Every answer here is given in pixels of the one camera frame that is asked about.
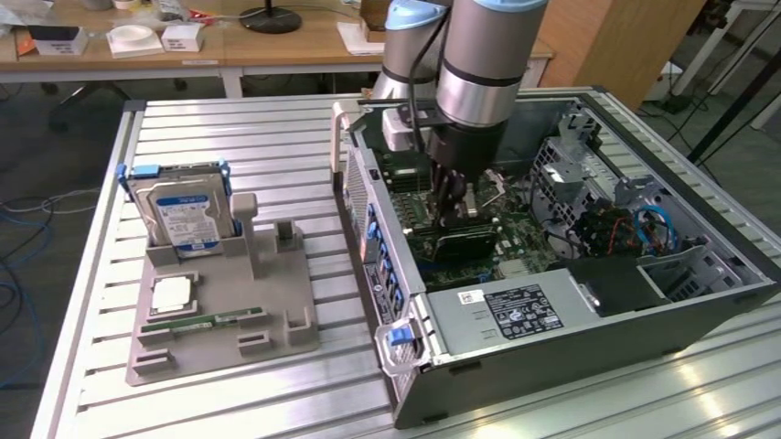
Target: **slotted aluminum surface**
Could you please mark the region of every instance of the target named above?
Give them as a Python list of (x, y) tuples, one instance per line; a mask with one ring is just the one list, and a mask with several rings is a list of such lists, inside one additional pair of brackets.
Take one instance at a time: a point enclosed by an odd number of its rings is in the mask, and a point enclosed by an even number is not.
[[(594, 96), (630, 120), (609, 97)], [(234, 190), (258, 194), (256, 228), (296, 219), (306, 234), (322, 347), (146, 386), (124, 383), (146, 229), (107, 176), (105, 208), (92, 225), (33, 436), (781, 437), (777, 299), (670, 357), (438, 424), (393, 429), (328, 183), (330, 108), (334, 100), (356, 97), (150, 102), (146, 111), (126, 112), (115, 161), (175, 164), (220, 156), (232, 165)], [(777, 241), (680, 165), (680, 156), (654, 145), (653, 132), (639, 124), (633, 129), (778, 261)], [(622, 171), (639, 169), (607, 134), (603, 140), (607, 155), (622, 158)]]

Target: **barcode sticker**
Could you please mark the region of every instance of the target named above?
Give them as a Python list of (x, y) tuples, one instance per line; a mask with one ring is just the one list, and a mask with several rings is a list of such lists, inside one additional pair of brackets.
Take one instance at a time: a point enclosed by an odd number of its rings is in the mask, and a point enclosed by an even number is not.
[(459, 292), (459, 300), (462, 301), (462, 305), (470, 305), (477, 302), (485, 302), (486, 298), (483, 297), (483, 290), (470, 290)]

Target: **blue cable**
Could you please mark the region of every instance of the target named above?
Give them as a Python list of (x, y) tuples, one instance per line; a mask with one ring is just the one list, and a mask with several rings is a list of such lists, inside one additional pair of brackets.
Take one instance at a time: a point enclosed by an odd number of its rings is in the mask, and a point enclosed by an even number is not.
[(7, 379), (0, 381), (0, 389), (3, 389), (8, 384), (12, 384), (13, 381), (16, 381), (19, 379), (19, 377), (33, 367), (33, 365), (40, 360), (40, 356), (41, 356), (43, 350), (44, 350), (44, 338), (43, 338), (41, 332), (40, 332), (40, 321), (37, 320), (36, 306), (33, 305), (33, 301), (29, 298), (29, 295), (27, 295), (27, 293), (20, 288), (17, 288), (17, 285), (15, 285), (15, 284), (11, 284), (8, 282), (0, 282), (0, 285), (7, 286), (16, 293), (19, 293), (20, 298), (21, 298), (20, 300), (24, 302), (24, 305), (27, 306), (27, 310), (29, 311), (29, 316), (33, 319), (33, 330), (36, 332), (36, 353), (33, 354), (33, 357), (27, 362), (24, 367), (21, 369), (19, 369), (16, 371), (16, 373), (13, 373)]
[(29, 252), (28, 254), (25, 254), (24, 256), (21, 256), (19, 260), (8, 263), (8, 267), (17, 268), (23, 263), (25, 263), (33, 257), (36, 257), (44, 251), (44, 249), (47, 248), (47, 246), (49, 245), (49, 242), (51, 242), (51, 228), (43, 222), (20, 221), (17, 219), (11, 218), (8, 215), (5, 215), (3, 213), (0, 213), (0, 219), (1, 220), (5, 220), (8, 222), (12, 222), (13, 224), (19, 224), (20, 226), (35, 226), (35, 227), (39, 227), (39, 228), (41, 228), (44, 230), (44, 241), (40, 244), (40, 247), (37, 247), (32, 252)]
[(642, 206), (638, 210), (634, 211), (634, 229), (637, 230), (637, 236), (639, 237), (639, 241), (650, 246), (650, 240), (648, 239), (646, 234), (643, 233), (641, 222), (639, 222), (639, 215), (642, 212), (654, 212), (657, 215), (661, 216), (661, 220), (668, 227), (668, 232), (670, 233), (670, 241), (673, 242), (673, 248), (676, 249), (678, 246), (677, 243), (677, 234), (674, 233), (673, 228), (673, 220), (670, 219), (670, 215), (665, 209), (658, 206)]

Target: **wooden desk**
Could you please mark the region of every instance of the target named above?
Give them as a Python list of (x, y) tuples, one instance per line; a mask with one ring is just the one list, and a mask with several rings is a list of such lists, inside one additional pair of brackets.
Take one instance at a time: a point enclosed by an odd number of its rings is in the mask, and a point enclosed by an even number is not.
[[(338, 0), (308, 0), (306, 3), (358, 16), (358, 11)], [(227, 16), (238, 16), (259, 4), (260, 0), (186, 0), (188, 7)], [(276, 4), (284, 6), (302, 3), (299, 0), (279, 0)], [(0, 38), (0, 82), (220, 77), (227, 97), (240, 98), (240, 78), (244, 75), (380, 70), (382, 57), (355, 57), (344, 48), (336, 23), (356, 22), (355, 19), (328, 10), (295, 6), (291, 9), (300, 14), (304, 23), (290, 34), (259, 34), (244, 29), (235, 20), (224, 20), (206, 27), (204, 48), (200, 52), (166, 52), (113, 59), (103, 34), (113, 27), (113, 20), (127, 18), (131, 13), (115, 9), (87, 11), (79, 0), (59, 0), (53, 11), (60, 21), (67, 25), (83, 26), (96, 34), (84, 55), (41, 57), (32, 53), (16, 57), (13, 36)], [(551, 57), (550, 47), (538, 41), (523, 87), (537, 85)]]

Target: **gray floor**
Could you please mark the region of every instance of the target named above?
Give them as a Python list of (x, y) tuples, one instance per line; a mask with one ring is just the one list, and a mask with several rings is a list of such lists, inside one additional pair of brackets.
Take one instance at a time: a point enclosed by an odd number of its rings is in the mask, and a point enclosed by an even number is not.
[[(674, 54), (674, 61), (686, 65), (704, 42), (704, 36), (688, 37)], [(712, 61), (705, 65), (702, 74), (712, 69), (716, 60), (728, 55), (733, 47), (728, 43), (717, 49)], [(709, 111), (698, 112), (692, 118), (684, 134), (694, 144), (704, 136), (713, 122), (732, 103), (734, 96), (754, 77), (764, 62), (752, 58), (734, 75), (721, 95), (708, 100)], [(222, 97), (222, 85), (218, 80), (188, 80), (187, 91), (175, 91), (168, 80), (126, 81), (121, 87), (138, 99), (198, 99)], [(268, 94), (310, 94), (318, 91), (318, 84), (311, 77), (271, 77), (254, 80), (256, 92)], [(781, 90), (781, 75), (768, 85), (761, 96), (752, 102), (745, 114), (754, 113)], [(364, 85), (362, 75), (343, 75), (336, 91), (356, 91)], [(60, 84), (60, 96), (76, 87)], [(11, 92), (17, 85), (8, 85)], [(0, 103), (0, 200), (23, 196), (52, 196), (73, 189), (97, 187), (105, 173), (107, 158), (113, 142), (113, 133), (120, 119), (121, 103), (107, 92), (92, 96), (71, 113), (69, 127), (65, 134), (53, 134), (47, 130), (45, 114), (59, 97), (45, 96), (36, 84), (28, 84), (19, 95), (8, 102)], [(661, 113), (653, 105), (643, 108), (652, 113)], [(689, 112), (668, 115), (674, 123), (682, 123)], [(740, 118), (732, 129), (740, 125)], [(664, 135), (674, 128), (661, 118), (646, 118), (649, 125)], [(777, 205), (776, 188), (781, 185), (781, 128), (777, 122), (768, 125), (769, 133), (746, 128), (736, 136), (721, 153), (708, 163), (717, 174), (726, 190), (752, 210), (768, 226), (781, 231), (781, 208)], [(674, 145), (685, 151), (680, 137)], [(93, 196), (84, 196), (68, 201), (63, 209), (89, 206)], [(43, 220), (41, 213), (25, 214), (24, 220)], [(17, 270), (25, 291), (36, 303), (36, 311), (43, 326), (45, 346), (44, 358), (29, 369), (17, 383), (25, 389), (0, 391), (0, 437), (25, 437), (36, 415), (40, 387), (45, 381), (51, 353), (59, 335), (59, 325), (64, 317), (71, 286), (76, 278), (80, 252), (92, 216), (89, 213), (57, 216), (52, 223), (52, 242), (28, 263)], [(24, 239), (32, 229), (0, 221), (0, 254)], [(12, 307), (0, 309), (0, 325), (9, 319)], [(11, 330), (0, 336), (0, 380), (21, 368), (35, 352), (35, 337), (31, 318), (21, 314)]]

